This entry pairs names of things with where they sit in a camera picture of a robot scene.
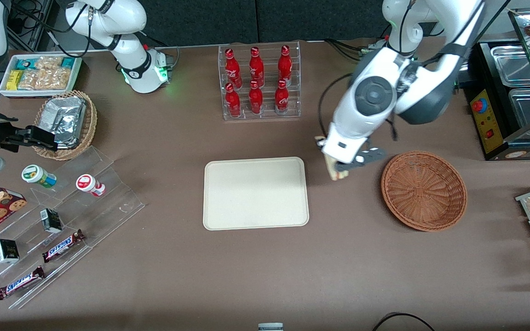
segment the table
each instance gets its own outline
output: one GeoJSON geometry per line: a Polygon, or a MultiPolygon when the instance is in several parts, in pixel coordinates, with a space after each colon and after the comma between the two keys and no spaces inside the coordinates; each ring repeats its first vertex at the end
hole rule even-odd
{"type": "MultiPolygon", "coordinates": [[[[425,38],[428,58],[442,38],[425,38]]],[[[84,58],[76,88],[99,112],[94,145],[148,206],[21,310],[0,303],[0,330],[370,330],[408,312],[437,330],[528,330],[530,228],[514,197],[530,191],[530,161],[486,162],[462,94],[433,123],[396,120],[372,135],[389,157],[332,182],[313,137],[328,83],[353,70],[329,45],[302,42],[303,115],[295,121],[224,122],[217,47],[184,48],[173,82],[136,94],[108,52],[84,58]],[[389,158],[414,149],[452,163],[467,185],[464,218],[440,233],[391,215],[379,182],[389,158]],[[204,166],[214,160],[301,157],[310,220],[301,228],[208,231],[204,166]]],[[[324,101],[324,119],[345,91],[324,101]]],[[[0,99],[28,125],[42,100],[0,99]]],[[[0,186],[28,192],[30,163],[60,162],[30,148],[0,151],[0,186]]]]}

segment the dark wall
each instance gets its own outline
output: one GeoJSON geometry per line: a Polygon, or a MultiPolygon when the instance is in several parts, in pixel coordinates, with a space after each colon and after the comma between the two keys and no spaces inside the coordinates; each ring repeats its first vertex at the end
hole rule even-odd
{"type": "Polygon", "coordinates": [[[173,46],[257,42],[254,0],[139,0],[145,32],[173,46]]]}
{"type": "Polygon", "coordinates": [[[259,41],[376,37],[382,0],[256,0],[259,41]]]}

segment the wicker basket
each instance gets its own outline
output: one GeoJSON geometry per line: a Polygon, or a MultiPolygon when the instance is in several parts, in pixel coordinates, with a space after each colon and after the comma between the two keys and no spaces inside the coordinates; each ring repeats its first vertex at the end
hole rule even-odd
{"type": "Polygon", "coordinates": [[[421,231],[450,228],[467,206],[459,173],[444,159],[424,151],[396,155],[381,176],[381,193],[400,221],[421,231]]]}
{"type": "MultiPolygon", "coordinates": [[[[97,111],[95,110],[95,105],[91,102],[91,99],[87,96],[87,94],[80,91],[71,91],[68,93],[60,94],[59,96],[54,96],[52,98],[55,99],[68,97],[80,97],[87,102],[85,118],[83,119],[83,126],[81,128],[81,136],[79,137],[79,145],[77,145],[77,147],[74,149],[59,149],[55,152],[42,147],[34,147],[36,153],[38,153],[38,155],[40,155],[41,157],[46,157],[47,159],[55,159],[58,161],[67,161],[70,159],[74,159],[75,157],[83,153],[93,141],[93,136],[95,134],[95,126],[97,125],[97,111]]],[[[46,103],[44,103],[42,107],[40,107],[40,111],[38,112],[38,115],[36,115],[36,120],[34,121],[35,126],[37,126],[38,122],[40,122],[40,117],[42,116],[44,105],[46,105],[46,103]]]]}

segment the clear acrylic bottle rack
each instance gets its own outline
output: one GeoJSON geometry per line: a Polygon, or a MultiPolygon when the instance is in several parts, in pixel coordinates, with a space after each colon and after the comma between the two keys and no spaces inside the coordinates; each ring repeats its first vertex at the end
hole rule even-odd
{"type": "Polygon", "coordinates": [[[111,164],[107,156],[90,147],[53,171],[58,180],[51,189],[35,185],[33,196],[26,197],[28,209],[24,211],[24,207],[16,213],[21,215],[14,214],[16,218],[0,225],[0,239],[16,241],[20,256],[16,263],[0,263],[0,287],[31,273],[38,266],[42,266],[46,273],[46,278],[36,281],[33,287],[16,291],[2,304],[7,304],[10,309],[23,307],[144,207],[136,193],[120,180],[111,164]],[[76,179],[85,173],[105,184],[105,193],[101,197],[76,189],[76,179]],[[44,208],[58,212],[63,223],[60,233],[44,231],[40,221],[40,211],[44,208]],[[59,258],[44,264],[42,253],[78,229],[86,238],[59,258]]]}
{"type": "Polygon", "coordinates": [[[301,116],[301,58],[300,58],[300,43],[299,42],[272,42],[266,44],[252,44],[252,45],[224,45],[218,47],[218,69],[220,77],[220,92],[222,95],[222,109],[226,121],[229,120],[260,120],[260,119],[288,119],[292,117],[301,116]],[[282,46],[290,47],[290,57],[292,58],[292,83],[288,86],[289,100],[288,112],[285,115],[278,115],[275,112],[275,91],[277,90],[278,70],[277,62],[282,56],[282,46]],[[259,47],[259,52],[263,64],[265,65],[265,85],[261,87],[263,92],[263,112],[260,115],[255,115],[251,111],[248,100],[248,92],[251,90],[250,81],[251,73],[248,63],[251,60],[251,48],[259,47]],[[226,75],[226,56],[225,50],[231,48],[234,51],[234,57],[240,65],[240,76],[242,78],[242,88],[237,90],[240,97],[240,117],[234,118],[230,116],[226,106],[226,90],[225,85],[229,82],[226,75]]]}

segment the coca-cola bottle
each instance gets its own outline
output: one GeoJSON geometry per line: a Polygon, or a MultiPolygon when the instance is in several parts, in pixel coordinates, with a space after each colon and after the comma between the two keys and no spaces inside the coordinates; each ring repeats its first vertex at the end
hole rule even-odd
{"type": "Polygon", "coordinates": [[[285,115],[288,112],[289,96],[286,81],[279,80],[275,91],[275,112],[277,115],[285,115]]]}
{"type": "Polygon", "coordinates": [[[277,69],[279,70],[278,79],[286,81],[286,86],[290,86],[292,84],[292,58],[290,58],[290,47],[287,45],[282,46],[282,57],[279,58],[277,69]]]}
{"type": "Polygon", "coordinates": [[[265,85],[265,66],[259,56],[259,48],[251,48],[251,61],[248,63],[248,67],[251,69],[251,79],[256,80],[259,87],[263,87],[265,85]]]}
{"type": "Polygon", "coordinates": [[[231,117],[240,117],[240,98],[231,83],[226,83],[226,105],[231,117]]]}
{"type": "Polygon", "coordinates": [[[234,52],[230,48],[225,50],[226,55],[226,75],[229,81],[233,84],[234,90],[239,90],[242,87],[242,78],[240,77],[240,65],[234,58],[234,52]]]}
{"type": "Polygon", "coordinates": [[[263,111],[263,92],[261,92],[256,80],[251,81],[251,91],[248,93],[248,98],[251,101],[251,111],[253,114],[259,115],[263,111]]]}

